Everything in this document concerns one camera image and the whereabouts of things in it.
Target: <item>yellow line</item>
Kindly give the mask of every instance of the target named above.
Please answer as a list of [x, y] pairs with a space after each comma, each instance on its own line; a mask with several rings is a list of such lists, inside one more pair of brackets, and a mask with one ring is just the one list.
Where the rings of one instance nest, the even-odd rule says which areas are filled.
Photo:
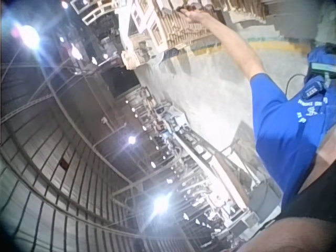
[[[301, 54], [307, 54], [311, 48], [308, 45], [304, 44], [293, 44], [287, 41], [256, 41], [249, 42], [253, 49], [263, 49], [263, 50], [281, 50], [281, 51], [295, 51]], [[222, 46], [202, 48], [194, 51], [194, 55], [202, 54], [214, 54], [219, 51], [225, 50]]]

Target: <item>concrete floor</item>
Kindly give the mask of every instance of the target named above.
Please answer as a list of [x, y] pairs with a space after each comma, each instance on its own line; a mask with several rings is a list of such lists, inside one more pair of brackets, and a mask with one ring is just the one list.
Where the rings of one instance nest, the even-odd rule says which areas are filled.
[[[264, 49], [258, 54], [282, 90], [290, 76], [307, 71], [306, 57], [299, 52]], [[192, 129], [218, 150], [241, 138], [237, 134], [242, 130], [253, 140], [249, 83], [223, 50], [179, 55], [159, 66], [141, 66], [135, 73], [156, 99], [170, 100], [181, 108]], [[297, 77], [292, 82], [289, 96], [299, 90], [301, 81]]]
[[[307, 25], [312, 19], [308, 13], [312, 10], [301, 13], [300, 18], [296, 15], [290, 25], [286, 21], [288, 16], [273, 17], [266, 25], [227, 24], [256, 49], [267, 73], [283, 91], [292, 75], [307, 72], [308, 40], [315, 37], [317, 44], [336, 43], [335, 32], [330, 32], [334, 27], [336, 8], [330, 1], [325, 1], [318, 11], [315, 19], [318, 25]], [[147, 86], [156, 99], [170, 100], [182, 109], [192, 129], [218, 150], [236, 138], [254, 147], [251, 92], [247, 79], [221, 47], [196, 49], [217, 41], [213, 37], [203, 39], [188, 48], [186, 54], [156, 66], [141, 66], [135, 73], [141, 85]], [[302, 77], [295, 77], [288, 97], [293, 97], [301, 87]]]

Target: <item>bright light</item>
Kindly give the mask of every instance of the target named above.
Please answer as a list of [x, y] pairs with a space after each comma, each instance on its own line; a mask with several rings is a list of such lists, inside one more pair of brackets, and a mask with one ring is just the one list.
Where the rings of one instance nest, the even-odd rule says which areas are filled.
[[75, 47], [74, 44], [71, 44], [72, 45], [72, 51], [71, 51], [71, 54], [72, 56], [76, 59], [76, 60], [81, 60], [83, 59], [83, 56], [82, 54], [79, 52], [79, 50]]
[[30, 49], [37, 49], [40, 43], [40, 36], [38, 35], [35, 28], [25, 25], [18, 26], [20, 37], [23, 43]]
[[92, 57], [91, 62], [92, 62], [93, 64], [95, 64], [95, 65], [98, 65], [98, 62], [96, 61], [96, 58], [95, 58], [95, 57]]
[[135, 142], [136, 142], [136, 137], [134, 137], [134, 136], [130, 136], [129, 138], [128, 138], [128, 143], [129, 144], [135, 144]]
[[169, 207], [169, 198], [171, 197], [171, 193], [167, 195], [161, 195], [154, 201], [154, 213], [155, 214], [163, 214], [168, 210]]
[[68, 5], [67, 2], [62, 1], [61, 4], [62, 4], [62, 7], [63, 7], [64, 9], [67, 9], [67, 8], [69, 7], [69, 5]]
[[186, 213], [183, 213], [183, 218], [184, 218], [186, 221], [189, 221], [189, 217], [187, 216]]

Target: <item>blue t-shirt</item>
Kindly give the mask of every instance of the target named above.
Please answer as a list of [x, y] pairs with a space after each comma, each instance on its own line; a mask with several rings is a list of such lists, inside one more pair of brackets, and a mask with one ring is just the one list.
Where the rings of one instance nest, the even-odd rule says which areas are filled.
[[256, 150], [282, 189], [286, 205], [298, 193], [319, 144], [336, 122], [336, 88], [308, 100], [300, 92], [287, 100], [266, 74], [255, 75], [250, 84]]

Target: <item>man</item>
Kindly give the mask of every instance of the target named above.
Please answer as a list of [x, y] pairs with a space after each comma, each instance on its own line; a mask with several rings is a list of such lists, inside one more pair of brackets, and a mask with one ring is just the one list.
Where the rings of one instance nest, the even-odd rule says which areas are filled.
[[336, 82], [315, 69], [333, 70], [335, 47], [309, 54], [304, 88], [287, 100], [236, 32], [206, 12], [180, 12], [209, 29], [250, 81], [256, 150], [283, 191], [277, 221], [238, 251], [336, 251]]

